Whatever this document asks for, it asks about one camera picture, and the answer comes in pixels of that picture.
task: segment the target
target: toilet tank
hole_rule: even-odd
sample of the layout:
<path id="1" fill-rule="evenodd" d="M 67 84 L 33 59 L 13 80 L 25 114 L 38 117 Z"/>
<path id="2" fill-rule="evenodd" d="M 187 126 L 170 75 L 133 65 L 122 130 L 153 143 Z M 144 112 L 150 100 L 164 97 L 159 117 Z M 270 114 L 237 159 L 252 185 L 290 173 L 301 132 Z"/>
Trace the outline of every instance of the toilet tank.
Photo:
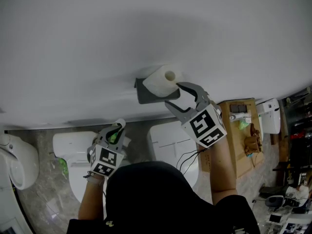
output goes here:
<path id="1" fill-rule="evenodd" d="M 86 153 L 97 135 L 95 132 L 55 134 L 53 136 L 54 154 L 56 157 L 67 160 L 72 155 Z"/>

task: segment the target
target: forearm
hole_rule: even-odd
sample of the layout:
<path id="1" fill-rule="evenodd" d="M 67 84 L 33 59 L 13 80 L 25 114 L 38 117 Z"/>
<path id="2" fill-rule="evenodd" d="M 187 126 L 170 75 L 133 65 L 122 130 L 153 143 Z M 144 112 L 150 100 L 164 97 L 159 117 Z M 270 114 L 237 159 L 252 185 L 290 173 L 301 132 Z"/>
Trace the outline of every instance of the forearm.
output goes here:
<path id="1" fill-rule="evenodd" d="M 210 158 L 210 185 L 213 203 L 216 204 L 228 195 L 237 194 L 236 177 L 226 137 L 212 146 Z"/>
<path id="2" fill-rule="evenodd" d="M 103 185 L 87 183 L 80 205 L 78 219 L 103 220 Z"/>

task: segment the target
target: cardboard box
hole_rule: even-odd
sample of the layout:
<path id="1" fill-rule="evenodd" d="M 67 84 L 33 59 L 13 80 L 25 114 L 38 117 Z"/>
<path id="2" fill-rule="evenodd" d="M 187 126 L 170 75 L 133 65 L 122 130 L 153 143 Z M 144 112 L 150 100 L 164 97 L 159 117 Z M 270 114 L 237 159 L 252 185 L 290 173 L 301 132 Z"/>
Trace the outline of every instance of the cardboard box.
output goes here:
<path id="1" fill-rule="evenodd" d="M 254 127 L 260 130 L 260 124 L 254 99 L 228 100 L 219 104 L 222 110 L 222 120 L 226 131 L 226 138 L 229 143 L 231 159 L 234 166 L 236 177 L 239 178 L 243 174 L 251 171 L 256 165 L 264 160 L 263 152 L 254 153 L 252 158 L 245 154 L 244 140 L 250 136 L 250 124 L 243 130 L 239 130 L 239 120 L 230 122 L 230 106 L 246 105 L 247 111 L 251 113 L 252 123 Z M 210 156 L 209 151 L 200 154 L 200 162 L 203 171 L 210 172 Z"/>

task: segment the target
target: gray floor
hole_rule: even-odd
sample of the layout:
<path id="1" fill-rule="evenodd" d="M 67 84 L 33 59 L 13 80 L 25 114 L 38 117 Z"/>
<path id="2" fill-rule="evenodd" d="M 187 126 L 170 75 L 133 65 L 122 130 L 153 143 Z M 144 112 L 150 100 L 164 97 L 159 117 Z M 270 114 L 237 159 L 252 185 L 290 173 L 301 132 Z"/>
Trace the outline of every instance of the gray floor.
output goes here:
<path id="1" fill-rule="evenodd" d="M 172 119 L 151 120 L 128 123 L 126 136 L 132 139 L 127 155 L 132 163 L 150 160 L 147 151 L 146 134 L 153 125 L 166 123 Z M 18 191 L 21 204 L 37 234 L 66 233 L 68 222 L 77 218 L 79 202 L 73 195 L 68 176 L 62 174 L 61 166 L 55 159 L 52 138 L 56 133 L 99 131 L 103 126 L 79 127 L 53 130 L 9 131 L 22 140 L 35 146 L 39 152 L 39 177 L 35 184 L 23 191 Z M 278 163 L 278 146 L 271 146 L 270 136 L 264 135 L 263 152 L 265 160 L 243 177 L 237 180 L 237 190 L 246 197 L 252 207 L 252 199 L 257 196 L 262 183 L 275 184 L 275 172 L 272 168 Z M 211 202 L 209 173 L 200 172 L 194 191 L 204 200 Z M 257 206 L 254 213 L 262 219 L 263 206 Z"/>

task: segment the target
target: toilet seat lid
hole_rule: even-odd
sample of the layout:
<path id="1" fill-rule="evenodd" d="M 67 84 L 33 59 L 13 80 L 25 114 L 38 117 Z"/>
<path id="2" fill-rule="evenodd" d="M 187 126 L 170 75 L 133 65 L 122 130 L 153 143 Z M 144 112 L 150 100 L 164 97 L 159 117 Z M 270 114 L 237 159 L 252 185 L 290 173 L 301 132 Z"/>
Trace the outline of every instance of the toilet seat lid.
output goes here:
<path id="1" fill-rule="evenodd" d="M 87 160 L 72 158 L 67 162 L 67 166 L 70 187 L 78 201 L 82 202 L 87 186 L 87 179 L 83 176 L 88 174 L 90 163 Z M 106 191 L 106 183 L 104 183 L 103 190 Z M 103 205 L 105 205 L 105 196 L 103 196 Z"/>

